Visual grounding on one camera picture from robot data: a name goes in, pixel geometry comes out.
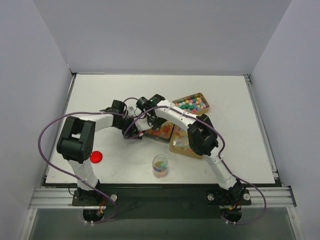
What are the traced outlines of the clear glass jar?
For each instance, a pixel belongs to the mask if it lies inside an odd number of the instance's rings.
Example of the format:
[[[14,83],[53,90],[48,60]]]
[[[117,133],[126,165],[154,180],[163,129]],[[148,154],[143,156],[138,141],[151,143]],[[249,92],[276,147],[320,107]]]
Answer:
[[[157,178],[162,178],[168,173],[169,162],[163,154],[156,155],[152,160],[153,174]]]

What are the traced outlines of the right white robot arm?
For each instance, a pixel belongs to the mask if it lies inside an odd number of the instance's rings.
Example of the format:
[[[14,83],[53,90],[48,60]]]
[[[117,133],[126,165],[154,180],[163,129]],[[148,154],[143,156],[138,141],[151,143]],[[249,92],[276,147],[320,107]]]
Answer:
[[[154,95],[150,99],[141,97],[136,107],[146,116],[146,126],[157,129],[163,122],[170,121],[187,133],[188,145],[191,150],[205,156],[210,168],[222,190],[221,197],[227,204],[239,202],[245,193],[246,186],[234,176],[224,162],[221,153],[226,143],[223,137],[214,129],[212,122],[206,114],[196,115],[189,113],[169,102],[161,95]]]

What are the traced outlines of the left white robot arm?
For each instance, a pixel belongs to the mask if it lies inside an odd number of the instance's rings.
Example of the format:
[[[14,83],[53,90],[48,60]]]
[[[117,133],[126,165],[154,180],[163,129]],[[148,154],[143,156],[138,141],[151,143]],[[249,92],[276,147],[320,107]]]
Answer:
[[[96,177],[90,155],[93,152],[95,132],[104,128],[117,128],[123,136],[130,138],[137,136],[142,131],[134,124],[126,131],[135,118],[127,110],[127,105],[119,100],[114,100],[110,107],[102,109],[99,114],[84,117],[68,116],[62,127],[56,150],[68,161],[73,174],[79,177],[77,190],[80,197],[91,206],[100,203],[102,193],[100,181]]]

